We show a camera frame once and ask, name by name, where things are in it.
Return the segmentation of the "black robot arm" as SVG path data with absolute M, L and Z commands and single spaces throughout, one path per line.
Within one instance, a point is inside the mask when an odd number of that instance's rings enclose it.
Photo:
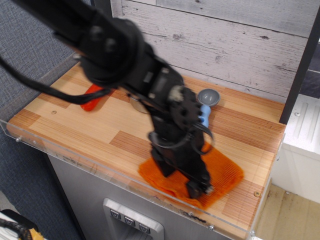
M 79 54 L 85 76 L 101 87 L 96 93 L 71 96 L 20 74 L 15 77 L 39 92 L 84 104 L 122 89 L 150 113 L 152 157 L 164 176 L 175 171 L 187 177 L 191 198 L 213 191 L 202 160 L 204 134 L 201 106 L 182 76 L 155 55 L 129 20 L 106 17 L 80 0 L 19 0 L 17 4 L 50 27 L 55 36 Z

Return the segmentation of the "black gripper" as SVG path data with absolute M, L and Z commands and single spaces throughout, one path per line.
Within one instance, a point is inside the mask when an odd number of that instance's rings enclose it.
M 191 199 L 214 191 L 211 177 L 202 160 L 203 133 L 211 134 L 200 123 L 200 105 L 189 88 L 175 85 L 164 99 L 164 109 L 147 105 L 154 130 L 149 133 L 151 155 L 162 175 L 167 178 L 176 170 L 189 179 L 186 183 Z

